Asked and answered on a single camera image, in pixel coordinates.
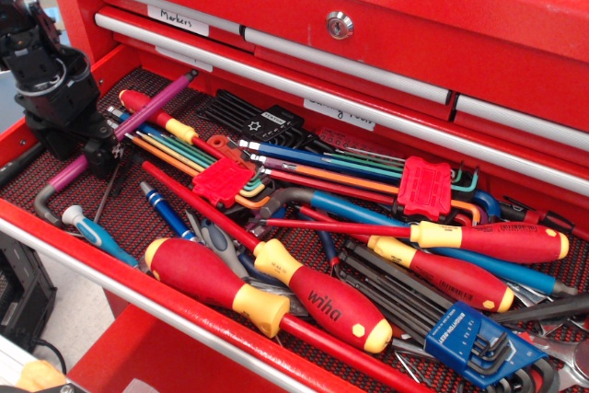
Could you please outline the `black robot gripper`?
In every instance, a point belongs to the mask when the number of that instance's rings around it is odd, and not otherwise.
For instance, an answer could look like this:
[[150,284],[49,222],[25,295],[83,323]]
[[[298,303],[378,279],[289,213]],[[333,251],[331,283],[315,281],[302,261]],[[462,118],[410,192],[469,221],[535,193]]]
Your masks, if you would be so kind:
[[37,140],[59,160],[82,144],[89,171],[106,179],[124,147],[98,112],[98,85],[86,55],[60,42],[38,0],[1,0],[1,68],[15,78],[15,101]]

